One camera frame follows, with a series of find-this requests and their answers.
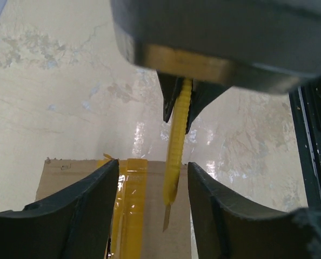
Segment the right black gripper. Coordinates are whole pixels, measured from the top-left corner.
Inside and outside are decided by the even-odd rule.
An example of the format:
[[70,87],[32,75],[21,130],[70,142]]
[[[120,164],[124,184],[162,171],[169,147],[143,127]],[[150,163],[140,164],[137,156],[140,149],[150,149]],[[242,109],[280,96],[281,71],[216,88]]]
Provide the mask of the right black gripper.
[[111,11],[121,55],[157,71],[164,122],[177,76],[201,80],[186,134],[226,86],[283,94],[321,76],[321,1],[112,1]]

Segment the taped cardboard express box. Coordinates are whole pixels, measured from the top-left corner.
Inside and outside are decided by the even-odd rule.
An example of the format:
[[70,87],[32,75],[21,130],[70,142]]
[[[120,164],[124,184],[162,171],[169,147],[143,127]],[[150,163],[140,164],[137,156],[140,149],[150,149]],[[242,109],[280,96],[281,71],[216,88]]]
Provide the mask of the taped cardboard express box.
[[90,255],[91,250],[85,249],[71,258],[191,258],[187,167],[181,167],[177,200],[166,230],[164,171],[161,161],[120,160],[112,238],[105,252]]

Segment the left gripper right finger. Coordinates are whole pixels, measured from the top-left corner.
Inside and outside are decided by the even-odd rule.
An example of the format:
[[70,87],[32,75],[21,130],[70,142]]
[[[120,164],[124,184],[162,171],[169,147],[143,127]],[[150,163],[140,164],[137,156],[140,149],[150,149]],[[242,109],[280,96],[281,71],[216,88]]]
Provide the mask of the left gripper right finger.
[[188,191],[199,258],[321,258],[321,208],[260,205],[194,162]]

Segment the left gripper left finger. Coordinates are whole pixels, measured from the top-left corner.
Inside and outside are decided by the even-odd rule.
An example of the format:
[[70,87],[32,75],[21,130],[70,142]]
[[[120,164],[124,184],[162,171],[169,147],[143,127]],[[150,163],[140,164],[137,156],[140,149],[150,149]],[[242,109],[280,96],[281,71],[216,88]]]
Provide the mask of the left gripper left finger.
[[0,212],[0,258],[104,258],[118,179],[112,160],[21,211]]

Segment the yellow utility knife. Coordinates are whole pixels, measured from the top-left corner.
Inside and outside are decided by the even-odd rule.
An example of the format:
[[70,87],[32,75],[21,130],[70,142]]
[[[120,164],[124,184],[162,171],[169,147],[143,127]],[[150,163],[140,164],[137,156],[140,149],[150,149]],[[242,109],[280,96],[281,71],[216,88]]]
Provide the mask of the yellow utility knife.
[[168,228],[171,205],[174,203],[177,195],[191,91],[192,80],[188,78],[183,79],[181,91],[173,107],[163,186],[163,200],[165,204],[163,231],[166,231]]

